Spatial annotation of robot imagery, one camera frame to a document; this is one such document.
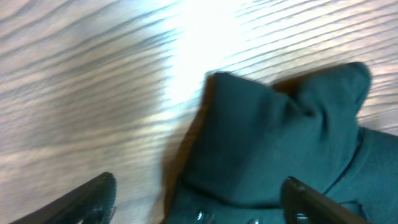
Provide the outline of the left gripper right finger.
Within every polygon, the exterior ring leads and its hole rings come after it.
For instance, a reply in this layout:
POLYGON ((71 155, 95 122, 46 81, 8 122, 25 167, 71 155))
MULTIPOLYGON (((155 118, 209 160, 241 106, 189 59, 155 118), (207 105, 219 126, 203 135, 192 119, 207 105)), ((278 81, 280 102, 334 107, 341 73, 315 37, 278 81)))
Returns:
POLYGON ((294 177, 284 180, 280 205, 286 224, 369 224, 294 177))

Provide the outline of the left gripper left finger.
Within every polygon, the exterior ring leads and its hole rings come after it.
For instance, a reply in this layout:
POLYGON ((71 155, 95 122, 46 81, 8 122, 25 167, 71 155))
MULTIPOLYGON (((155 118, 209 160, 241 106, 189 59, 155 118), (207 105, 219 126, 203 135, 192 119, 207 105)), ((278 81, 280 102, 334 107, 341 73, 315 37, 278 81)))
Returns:
POLYGON ((110 224, 116 188, 114 175, 104 172, 11 224, 110 224))

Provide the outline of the black t-shirt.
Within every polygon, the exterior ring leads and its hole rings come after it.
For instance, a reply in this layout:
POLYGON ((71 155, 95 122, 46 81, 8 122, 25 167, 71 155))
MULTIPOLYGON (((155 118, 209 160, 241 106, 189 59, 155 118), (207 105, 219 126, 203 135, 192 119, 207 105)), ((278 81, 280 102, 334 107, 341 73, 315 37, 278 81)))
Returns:
POLYGON ((316 73, 291 93, 230 73, 212 79, 167 223, 283 223, 289 176, 373 223, 397 222, 397 137, 356 118, 371 85, 365 64, 316 73))

